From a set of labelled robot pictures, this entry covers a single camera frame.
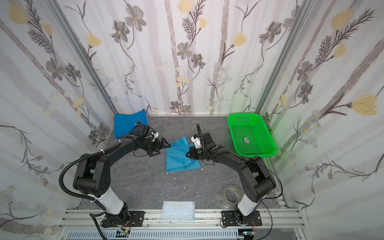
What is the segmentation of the teal t-shirt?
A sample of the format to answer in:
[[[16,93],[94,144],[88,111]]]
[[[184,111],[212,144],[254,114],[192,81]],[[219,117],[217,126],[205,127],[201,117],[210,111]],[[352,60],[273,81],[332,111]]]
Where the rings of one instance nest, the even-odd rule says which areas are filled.
[[[188,139],[183,137],[170,143],[171,147],[166,149],[166,171],[168,173],[201,169],[198,160],[186,157],[194,144],[189,144]]]

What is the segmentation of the green plastic basket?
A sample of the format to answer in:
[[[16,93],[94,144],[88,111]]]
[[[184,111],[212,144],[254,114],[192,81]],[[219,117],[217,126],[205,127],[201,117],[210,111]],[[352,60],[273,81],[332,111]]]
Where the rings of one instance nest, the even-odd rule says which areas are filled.
[[[277,146],[263,120],[255,113],[236,113],[227,118],[234,148],[237,154],[244,157],[260,158],[273,157],[277,153]],[[243,137],[248,137],[249,144],[245,144]]]

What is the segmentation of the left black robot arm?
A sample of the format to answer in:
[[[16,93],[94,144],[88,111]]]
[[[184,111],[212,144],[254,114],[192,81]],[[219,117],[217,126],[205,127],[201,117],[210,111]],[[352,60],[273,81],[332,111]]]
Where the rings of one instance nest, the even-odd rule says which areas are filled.
[[[121,227],[131,220],[127,204],[122,201],[111,187],[111,166],[125,155],[138,149],[153,157],[160,154],[160,150],[170,148],[171,145],[161,138],[151,138],[127,135],[109,150],[101,151],[101,156],[92,157],[84,154],[85,160],[78,163],[73,188],[84,196],[90,197],[103,212],[105,219],[102,227]]]

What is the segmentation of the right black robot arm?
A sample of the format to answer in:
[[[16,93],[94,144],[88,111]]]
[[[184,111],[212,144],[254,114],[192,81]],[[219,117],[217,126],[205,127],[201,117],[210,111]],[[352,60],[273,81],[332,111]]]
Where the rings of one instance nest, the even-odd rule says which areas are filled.
[[[234,207],[235,219],[245,224],[252,218],[255,209],[277,186],[272,172],[260,157],[243,157],[227,150],[224,146],[203,149],[192,147],[186,157],[192,160],[206,160],[225,165],[238,173],[244,195]]]

